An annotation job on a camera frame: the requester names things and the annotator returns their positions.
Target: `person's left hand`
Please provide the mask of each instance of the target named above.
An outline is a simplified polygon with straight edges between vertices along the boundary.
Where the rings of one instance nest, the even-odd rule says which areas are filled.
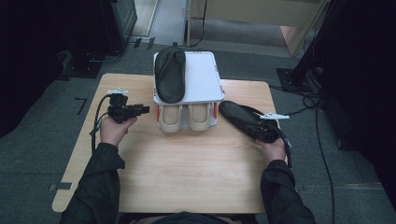
[[[123,136],[128,133],[128,128],[136,121],[137,118],[127,119],[123,123],[117,123],[112,118],[102,119],[100,125],[101,142],[118,147]]]

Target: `handheld controller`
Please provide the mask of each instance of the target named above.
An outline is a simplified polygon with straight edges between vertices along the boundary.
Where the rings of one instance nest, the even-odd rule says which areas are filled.
[[[110,96],[107,114],[117,123],[123,123],[127,119],[149,113],[149,106],[127,105],[127,101],[128,97],[120,93],[113,93]]]
[[[260,125],[247,126],[250,135],[265,143],[273,143],[280,137],[277,129],[277,122],[274,119],[264,119]]]

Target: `white shoe rack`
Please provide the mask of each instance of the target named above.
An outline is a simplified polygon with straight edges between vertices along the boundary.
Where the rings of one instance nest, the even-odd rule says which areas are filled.
[[[221,87],[218,67],[215,56],[210,51],[186,51],[185,84],[186,91],[183,99],[177,104],[183,106],[182,129],[188,129],[187,105],[210,103],[210,127],[216,126],[218,115],[218,104],[224,100],[224,90]],[[154,63],[158,53],[154,54]],[[157,105],[157,117],[159,106],[170,105],[160,99],[155,90],[155,78],[153,83],[153,99]]]

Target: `wooden table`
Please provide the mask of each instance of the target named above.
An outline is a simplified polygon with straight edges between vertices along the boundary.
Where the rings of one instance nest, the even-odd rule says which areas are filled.
[[[225,100],[276,112],[265,82],[222,80]],[[120,174],[120,212],[217,214],[264,212],[260,179],[267,161],[252,139],[239,132],[222,115],[204,132],[180,130],[163,133],[157,127],[153,76],[105,74],[94,95],[62,182],[52,204],[56,212],[68,205],[91,156],[94,114],[108,90],[128,90],[128,103],[150,106],[138,117],[120,144],[126,168]],[[104,101],[102,112],[106,112]]]

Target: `wire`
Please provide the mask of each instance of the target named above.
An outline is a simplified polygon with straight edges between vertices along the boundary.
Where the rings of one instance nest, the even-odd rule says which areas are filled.
[[[93,152],[95,151],[95,148],[96,148],[95,140],[96,140],[96,132],[99,130],[99,127],[97,127],[97,125],[98,125],[98,116],[99,116],[100,107],[102,106],[103,101],[104,101],[107,97],[110,97],[110,96],[111,96],[110,94],[107,94],[106,96],[104,96],[104,97],[102,98],[102,100],[100,101],[99,106],[98,106],[97,109],[96,109],[95,120],[93,121],[93,129],[92,129],[92,132],[91,132],[91,137],[92,137],[92,140],[91,140],[92,154],[93,154]]]
[[[128,42],[127,45],[133,45],[134,43],[136,43],[136,41],[131,41]],[[153,46],[158,46],[158,47],[169,47],[170,45],[165,45],[165,44],[150,44],[150,43],[145,43],[145,42],[140,42],[140,44],[145,44],[145,45],[153,45]],[[201,49],[202,47],[188,47],[188,46],[177,46],[178,48],[181,49]]]
[[[269,85],[269,87],[270,88],[273,88],[273,89],[275,89],[275,90],[278,90],[278,91],[284,91],[281,87],[277,87],[277,86],[272,86],[272,85]],[[330,183],[330,191],[331,191],[331,197],[332,197],[332,224],[334,224],[334,221],[335,221],[335,199],[334,199],[334,187],[333,187],[333,182],[332,182],[332,176],[331,176],[331,174],[330,174],[330,170],[329,170],[329,166],[327,165],[327,162],[326,162],[326,158],[325,158],[325,156],[324,156],[324,152],[323,152],[323,146],[322,146],[322,144],[321,144],[321,141],[320,141],[320,134],[319,134],[319,129],[318,129],[318,108],[320,107],[320,105],[322,104],[322,101],[321,100],[318,100],[317,102],[315,102],[311,97],[319,97],[319,95],[317,94],[317,93],[309,93],[309,94],[303,94],[303,93],[301,93],[301,92],[297,92],[297,91],[284,91],[284,92],[288,92],[288,93],[292,93],[292,94],[296,94],[296,95],[302,95],[304,98],[303,98],[303,104],[305,105],[305,108],[303,108],[303,109],[300,109],[300,110],[298,110],[298,111],[296,111],[296,112],[293,112],[293,113],[289,113],[289,114],[287,114],[287,115],[295,115],[295,114],[298,114],[298,113],[301,113],[301,112],[303,112],[303,111],[305,111],[305,110],[307,110],[307,109],[312,109],[312,108],[315,108],[316,109],[316,111],[315,111],[315,126],[316,126],[316,130],[317,130],[317,138],[318,138],[318,145],[319,145],[319,149],[320,149],[320,154],[321,154],[321,158],[323,159],[323,163],[324,163],[324,166],[325,166],[325,169],[326,169],[326,173],[327,173],[327,177],[329,178],[329,183]],[[306,103],[306,99],[309,99],[310,101],[311,101],[311,103],[313,103],[312,105],[308,105],[307,103]]]
[[[293,116],[293,115],[299,114],[301,112],[304,112],[305,110],[314,109],[316,106],[318,106],[318,104],[320,102],[320,101],[316,102],[313,99],[313,97],[319,97],[319,95],[317,93],[304,94],[304,93],[298,92],[298,91],[285,91],[281,87],[278,87],[278,86],[269,85],[269,87],[272,88],[272,89],[278,90],[278,91],[283,91],[283,92],[287,92],[287,93],[303,96],[304,108],[299,109],[299,110],[294,111],[294,112],[287,113],[285,115]]]
[[[331,191],[331,195],[332,195],[332,224],[333,224],[334,220],[335,220],[334,186],[332,184],[332,176],[330,175],[329,166],[327,165],[326,158],[325,158],[324,153],[323,153],[323,147],[322,147],[322,144],[321,144],[321,141],[320,141],[319,127],[318,127],[318,108],[319,108],[319,105],[317,105],[316,113],[315,113],[315,126],[316,126],[316,129],[317,129],[317,137],[318,137],[318,144],[319,144],[320,154],[321,154],[321,157],[323,159],[323,163],[324,163],[324,166],[326,168],[327,177],[329,178],[329,183],[330,183],[330,191]]]
[[[283,140],[283,143],[285,144],[285,152],[286,152],[286,157],[288,158],[288,167],[291,169],[291,153],[290,153],[290,145],[289,145],[289,141],[288,138],[286,137],[286,135],[277,127],[269,124],[269,123],[262,123],[262,125],[267,125],[270,128],[274,129],[278,134],[279,137]]]
[[[118,51],[117,53],[118,53],[118,55],[110,60],[88,60],[88,62],[90,62],[90,63],[111,63],[111,62],[114,62],[116,59],[118,59],[121,56],[121,52]],[[86,54],[87,57],[90,57],[90,54],[94,54],[94,52],[87,53]]]
[[[205,7],[204,7],[204,16],[202,18],[202,34],[201,34],[201,38],[199,39],[199,41],[192,45],[191,47],[196,47],[199,43],[201,43],[202,39],[204,39],[204,35],[205,35],[205,17],[206,17],[206,5],[207,5],[207,0],[205,0]]]

